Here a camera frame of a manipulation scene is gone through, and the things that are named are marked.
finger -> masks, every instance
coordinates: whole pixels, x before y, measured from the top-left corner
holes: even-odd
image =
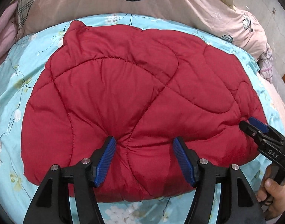
[[[265,188],[264,186],[265,186],[265,181],[266,181],[266,180],[267,180],[267,178],[266,178],[265,175],[264,175],[263,179],[261,180],[260,188]]]
[[[266,168],[266,172],[264,175],[264,179],[268,179],[270,177],[272,173],[272,164],[270,164],[267,168]]]
[[[276,183],[273,179],[267,179],[265,182],[266,191],[274,197],[274,199],[282,198],[282,189],[283,186]]]
[[[264,201],[267,198],[267,193],[266,190],[264,188],[260,188],[257,192],[257,199]]]

light blue bedsheet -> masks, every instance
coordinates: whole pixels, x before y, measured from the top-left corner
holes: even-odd
[[[176,22],[152,17],[114,14],[97,15],[79,19],[88,26],[128,24],[141,29],[178,30],[202,38],[207,44],[226,53],[234,54],[240,60],[253,88],[262,103],[268,123],[284,134],[283,124],[272,100],[256,73],[255,60],[244,50],[220,38]],[[25,105],[32,88],[42,72],[49,57],[61,45],[70,22],[53,26],[39,33],[26,36],[10,50],[8,57],[0,66],[0,202],[16,224],[22,224],[27,208],[37,186],[24,177],[21,153],[21,127]],[[242,166],[252,188],[257,190],[265,168],[270,162],[262,155]],[[220,186],[217,185],[211,223],[216,222],[219,205]],[[170,223],[182,224],[190,208],[194,191],[172,198],[160,198],[138,203],[99,203],[105,223]],[[75,199],[70,198],[74,223],[78,223]]]

red quilted jacket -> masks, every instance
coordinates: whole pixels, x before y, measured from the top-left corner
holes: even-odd
[[[266,122],[239,60],[171,30],[71,23],[27,103],[25,176],[39,185],[51,165],[75,165],[117,140],[101,202],[139,201],[191,190],[172,150],[182,136],[213,164],[245,164],[258,152],[239,130]]]

clamp jaw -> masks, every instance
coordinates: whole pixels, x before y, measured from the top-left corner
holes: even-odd
[[[104,224],[92,187],[104,182],[115,150],[116,141],[109,136],[101,149],[75,166],[52,165],[30,203],[23,224],[73,224],[68,184],[74,184],[80,223]]]
[[[238,165],[214,166],[188,149],[182,137],[174,139],[173,149],[185,180],[196,188],[184,224],[209,223],[215,184],[221,184],[217,224],[266,224],[255,194]]]
[[[285,184],[285,137],[273,127],[262,123],[254,117],[250,117],[248,122],[241,121],[240,129],[254,139],[258,146],[258,152],[272,161],[271,175],[278,184]],[[261,205],[269,206],[272,203],[270,194],[267,194],[266,201]]]

blue clamp pad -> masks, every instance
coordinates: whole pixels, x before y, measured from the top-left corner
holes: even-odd
[[[264,123],[262,123],[258,119],[254,118],[254,117],[250,117],[248,121],[249,121],[249,124],[251,124],[254,127],[258,128],[262,133],[265,134],[265,133],[269,132],[268,125],[265,125]]]
[[[100,184],[104,182],[115,152],[116,152],[116,140],[112,137],[97,165],[96,177],[94,180],[94,184],[96,187],[99,187]]]
[[[181,146],[178,138],[173,140],[173,152],[179,162],[180,168],[184,175],[186,182],[188,182],[192,187],[195,187],[197,180],[195,179],[194,167],[192,166],[190,160],[188,159],[185,150]]]

